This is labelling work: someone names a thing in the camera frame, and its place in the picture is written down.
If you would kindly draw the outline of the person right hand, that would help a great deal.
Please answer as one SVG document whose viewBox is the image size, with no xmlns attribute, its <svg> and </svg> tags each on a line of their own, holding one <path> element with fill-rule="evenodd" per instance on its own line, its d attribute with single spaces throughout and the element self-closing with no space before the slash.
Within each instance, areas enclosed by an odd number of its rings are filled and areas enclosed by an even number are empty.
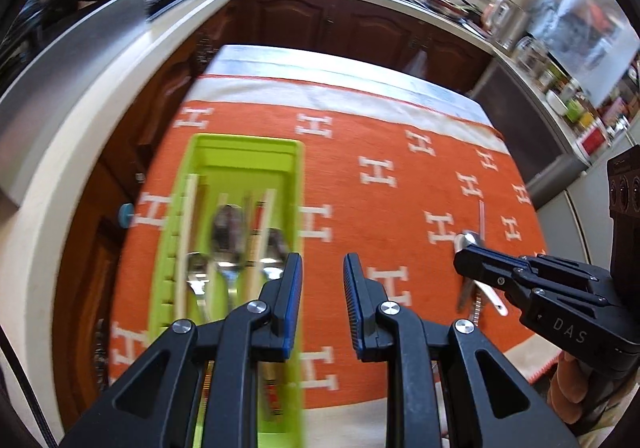
<svg viewBox="0 0 640 448">
<path fill-rule="evenodd" d="M 579 361 L 563 352 L 556 364 L 547 395 L 547 404 L 566 424 L 575 424 L 582 416 L 582 402 L 588 392 L 588 376 Z"/>
</svg>

